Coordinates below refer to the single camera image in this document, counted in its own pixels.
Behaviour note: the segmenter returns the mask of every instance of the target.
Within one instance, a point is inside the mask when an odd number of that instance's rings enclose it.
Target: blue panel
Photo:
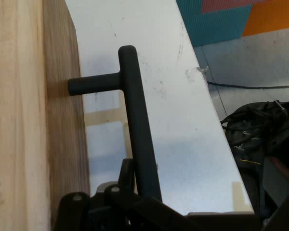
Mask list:
[[[201,14],[202,0],[177,0],[192,45],[241,37],[252,5]]]

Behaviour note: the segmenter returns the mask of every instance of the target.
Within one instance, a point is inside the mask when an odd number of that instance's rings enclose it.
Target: light wood surface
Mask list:
[[[0,0],[0,231],[50,230],[62,195],[89,193],[79,76],[64,0]]]

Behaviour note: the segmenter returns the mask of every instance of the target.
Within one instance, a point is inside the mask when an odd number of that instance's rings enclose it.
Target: blue and orange wall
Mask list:
[[[289,28],[289,0],[177,0],[193,46]]]

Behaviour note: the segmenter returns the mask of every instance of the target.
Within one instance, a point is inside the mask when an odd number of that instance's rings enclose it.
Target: scratch mark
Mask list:
[[[180,35],[183,37],[184,36],[184,25],[183,25],[183,22],[181,22],[180,24],[181,24],[181,33],[180,33]]]
[[[180,44],[180,46],[179,46],[179,52],[178,52],[178,57],[177,57],[177,63],[178,63],[178,61],[179,61],[179,59],[180,59],[180,56],[181,56],[181,54],[182,54],[182,51],[183,51],[183,45]]]
[[[110,21],[108,21],[108,22],[110,24],[110,28],[111,28],[112,32],[114,33],[114,36],[117,37],[117,34],[115,33],[114,28],[112,27],[112,23]]]

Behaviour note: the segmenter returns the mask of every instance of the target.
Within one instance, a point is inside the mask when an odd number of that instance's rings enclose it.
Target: gray floor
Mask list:
[[[289,29],[195,47],[208,81],[253,87],[289,85]],[[247,103],[289,101],[289,89],[246,90],[209,85],[220,119]]]

